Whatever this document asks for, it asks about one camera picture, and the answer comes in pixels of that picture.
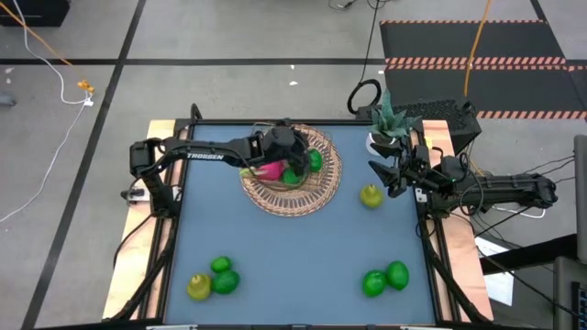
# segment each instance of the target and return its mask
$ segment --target gray floor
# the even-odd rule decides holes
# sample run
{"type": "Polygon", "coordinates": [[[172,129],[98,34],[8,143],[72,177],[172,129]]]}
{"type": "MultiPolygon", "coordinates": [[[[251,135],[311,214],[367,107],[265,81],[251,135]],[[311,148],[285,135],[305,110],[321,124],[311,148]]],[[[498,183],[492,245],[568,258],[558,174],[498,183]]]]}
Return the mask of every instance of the gray floor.
{"type": "MultiPolygon", "coordinates": [[[[62,27],[38,31],[68,58],[115,59],[136,3],[74,0],[62,27]]],[[[587,59],[583,1],[540,3],[567,57],[587,59]]],[[[483,8],[483,0],[394,0],[379,18],[479,19],[483,8]]],[[[528,0],[495,0],[490,17],[536,19],[528,0]]],[[[129,58],[360,58],[371,18],[362,0],[345,13],[333,12],[327,1],[147,0],[129,58]]],[[[29,58],[21,38],[20,29],[0,27],[0,58],[29,58]]],[[[373,40],[371,57],[380,58],[377,28],[373,40]]],[[[37,42],[31,45],[42,53],[37,42]]],[[[58,79],[48,68],[5,69],[0,67],[0,88],[15,94],[20,103],[0,109],[0,215],[38,189],[52,152],[79,110],[61,104],[58,79]]],[[[113,70],[81,69],[97,88],[96,105],[85,110],[73,130],[46,191],[25,212],[0,224],[3,329],[22,324],[113,70]]],[[[380,70],[369,66],[366,78],[382,80],[380,70]]],[[[74,86],[75,72],[62,66],[60,71],[67,83],[66,98],[82,98],[74,86]]],[[[37,326],[100,320],[127,212],[118,197],[131,179],[127,147],[145,137],[151,119],[185,117],[192,102],[207,118],[348,118],[346,99],[360,71],[361,66],[352,65],[125,67],[37,326]]],[[[371,98],[366,91],[356,103],[371,98]]],[[[573,135],[587,133],[584,121],[571,120],[482,120],[481,125],[484,133],[473,157],[486,170],[503,173],[564,157],[570,154],[573,135]]],[[[571,166],[552,178],[567,176],[572,176],[571,166]]],[[[517,217],[501,225],[501,233],[526,245],[573,232],[572,182],[561,183],[558,193],[560,201],[544,219],[517,217]]],[[[491,211],[484,218],[494,222],[504,215],[491,211]]]]}

